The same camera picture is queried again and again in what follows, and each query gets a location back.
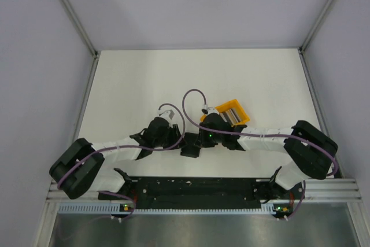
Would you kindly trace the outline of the black leather card holder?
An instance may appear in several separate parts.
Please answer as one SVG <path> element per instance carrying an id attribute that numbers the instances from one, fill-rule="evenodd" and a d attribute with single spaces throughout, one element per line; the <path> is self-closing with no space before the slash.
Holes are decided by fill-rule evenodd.
<path id="1" fill-rule="evenodd" d="M 200 145 L 198 142 L 198 134 L 186 132 L 183 138 L 180 155 L 189 158 L 198 158 L 200 155 Z"/>

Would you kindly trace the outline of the yellow plastic bin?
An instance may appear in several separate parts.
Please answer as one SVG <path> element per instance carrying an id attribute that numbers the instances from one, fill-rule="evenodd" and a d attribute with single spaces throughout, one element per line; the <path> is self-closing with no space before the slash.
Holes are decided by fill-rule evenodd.
<path id="1" fill-rule="evenodd" d="M 247 122 L 250 121 L 249 116 L 247 115 L 245 110 L 242 108 L 241 104 L 239 103 L 239 101 L 237 99 L 233 99 L 233 100 L 228 101 L 224 104 L 221 104 L 221 105 L 217 106 L 216 109 L 219 111 L 219 114 L 220 114 L 220 112 L 224 112 L 224 111 L 227 111 L 229 109 L 232 109 L 239 118 L 239 123 L 236 124 L 236 125 L 233 125 L 233 126 L 244 125 L 244 124 L 246 124 Z"/>

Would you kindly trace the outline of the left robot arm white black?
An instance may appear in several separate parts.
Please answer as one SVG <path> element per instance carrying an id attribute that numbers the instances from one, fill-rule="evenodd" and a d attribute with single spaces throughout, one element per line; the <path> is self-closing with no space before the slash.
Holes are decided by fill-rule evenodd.
<path id="1" fill-rule="evenodd" d="M 118 163 L 145 158 L 153 152 L 179 148 L 184 137 L 168 116 L 155 117 L 148 127 L 116 142 L 90 143 L 79 138 L 50 167 L 57 188 L 71 199 L 88 191 L 110 191 L 117 198 L 129 196 L 131 185 Z"/>

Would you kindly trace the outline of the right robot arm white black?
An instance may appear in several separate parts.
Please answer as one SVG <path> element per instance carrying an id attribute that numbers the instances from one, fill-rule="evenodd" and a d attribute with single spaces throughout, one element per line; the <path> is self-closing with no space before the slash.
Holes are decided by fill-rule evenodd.
<path id="1" fill-rule="evenodd" d="M 276 198 L 285 197 L 307 179 L 324 180 L 338 170 L 338 145 L 315 126 L 299 120 L 288 128 L 232 126 L 218 113 L 208 113 L 198 124 L 203 148 L 220 143 L 229 150 L 285 153 L 291 162 L 279 167 L 270 178 L 269 189 Z"/>

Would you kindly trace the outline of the stack of cards in bin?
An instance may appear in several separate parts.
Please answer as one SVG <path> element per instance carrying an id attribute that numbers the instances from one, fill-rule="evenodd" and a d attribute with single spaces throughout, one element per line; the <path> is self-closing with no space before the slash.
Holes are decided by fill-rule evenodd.
<path id="1" fill-rule="evenodd" d="M 220 112 L 220 115 L 227 123 L 229 123 L 232 126 L 239 123 L 239 118 L 232 109 Z"/>

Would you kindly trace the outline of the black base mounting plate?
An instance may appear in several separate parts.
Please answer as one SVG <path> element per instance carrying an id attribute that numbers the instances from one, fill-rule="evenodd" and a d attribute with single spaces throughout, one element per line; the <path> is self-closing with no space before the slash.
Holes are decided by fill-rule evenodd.
<path id="1" fill-rule="evenodd" d="M 285 190 L 254 178 L 132 176 L 118 193 L 138 209 L 252 209 L 264 201 L 300 199 L 302 183 Z"/>

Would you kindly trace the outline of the aluminium frame rail front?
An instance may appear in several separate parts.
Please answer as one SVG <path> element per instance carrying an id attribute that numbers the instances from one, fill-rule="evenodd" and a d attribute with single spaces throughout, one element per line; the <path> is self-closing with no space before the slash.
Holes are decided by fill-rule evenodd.
<path id="1" fill-rule="evenodd" d="M 362 196 L 355 179 L 307 180 L 304 202 L 338 203 L 361 202 Z M 57 190 L 52 182 L 46 197 L 46 202 L 101 202 L 98 193 L 88 191 L 82 197 L 71 200 L 62 191 Z"/>

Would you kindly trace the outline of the aluminium frame post left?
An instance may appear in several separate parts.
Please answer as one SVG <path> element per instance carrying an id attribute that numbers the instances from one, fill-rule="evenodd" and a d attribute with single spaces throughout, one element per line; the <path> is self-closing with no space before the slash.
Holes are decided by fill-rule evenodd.
<path id="1" fill-rule="evenodd" d="M 75 28 L 76 32 L 80 36 L 82 42 L 88 49 L 89 53 L 92 57 L 98 56 L 98 50 L 94 47 L 91 39 L 89 38 L 85 28 L 83 27 L 82 22 L 79 19 L 79 16 L 75 12 L 75 9 L 73 8 L 70 0 L 59 0 L 63 9 L 65 10 L 65 13 L 69 17 L 69 20 L 71 21 L 73 27 Z"/>

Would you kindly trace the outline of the aluminium frame post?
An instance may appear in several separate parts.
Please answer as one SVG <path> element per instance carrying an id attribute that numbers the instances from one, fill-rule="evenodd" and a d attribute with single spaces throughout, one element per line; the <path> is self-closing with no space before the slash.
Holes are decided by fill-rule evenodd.
<path id="1" fill-rule="evenodd" d="M 320 10 L 320 13 L 316 17 L 313 25 L 311 26 L 307 36 L 305 37 L 302 45 L 299 47 L 299 51 L 301 53 L 305 52 L 307 48 L 310 46 L 312 40 L 315 38 L 316 34 L 320 30 L 321 26 L 325 22 L 326 18 L 328 17 L 331 9 L 335 5 L 337 0 L 326 0 L 323 7 Z"/>
<path id="2" fill-rule="evenodd" d="M 88 49 L 89 53 L 92 57 L 98 56 L 98 50 L 94 47 L 91 39 L 89 38 L 85 28 L 83 27 L 82 22 L 79 19 L 79 16 L 75 12 L 75 9 L 73 8 L 70 0 L 59 0 L 63 9 L 65 10 L 65 13 L 69 17 L 69 20 L 71 21 L 73 27 L 75 28 L 76 32 L 80 36 L 82 42 Z"/>

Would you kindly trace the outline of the aluminium frame post right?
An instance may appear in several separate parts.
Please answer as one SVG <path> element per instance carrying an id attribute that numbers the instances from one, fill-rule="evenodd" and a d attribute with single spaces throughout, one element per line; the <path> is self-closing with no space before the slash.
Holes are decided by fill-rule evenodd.
<path id="1" fill-rule="evenodd" d="M 307 48 L 310 46 L 312 40 L 315 38 L 316 34 L 320 30 L 321 26 L 325 22 L 326 18 L 328 17 L 331 9 L 335 5 L 337 0 L 326 0 L 323 7 L 320 10 L 320 13 L 316 17 L 313 25 L 311 26 L 307 36 L 305 37 L 302 45 L 299 47 L 299 51 L 301 53 L 305 52 Z"/>

